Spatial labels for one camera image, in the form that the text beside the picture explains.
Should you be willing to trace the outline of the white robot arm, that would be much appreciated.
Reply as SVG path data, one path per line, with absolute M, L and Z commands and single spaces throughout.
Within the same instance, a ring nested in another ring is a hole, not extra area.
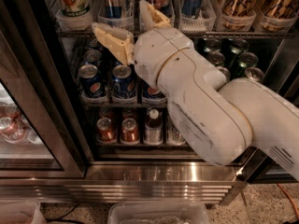
M 193 42 L 146 1 L 140 3 L 145 33 L 92 25 L 97 40 L 167 99 L 169 116 L 206 162 L 228 165 L 257 147 L 299 180 L 299 110 L 263 84 L 228 81 Z

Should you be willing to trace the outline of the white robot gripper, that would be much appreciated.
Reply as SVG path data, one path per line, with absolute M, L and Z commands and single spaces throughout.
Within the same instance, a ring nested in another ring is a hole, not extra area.
M 130 65 L 135 62 L 136 74 L 156 88 L 166 61 L 183 49 L 193 49 L 194 44 L 180 30 L 170 27 L 170 20 L 149 2 L 139 1 L 139 15 L 142 31 L 147 32 L 136 42 L 134 34 L 122 28 L 93 22 L 92 29 L 98 42 L 120 63 Z

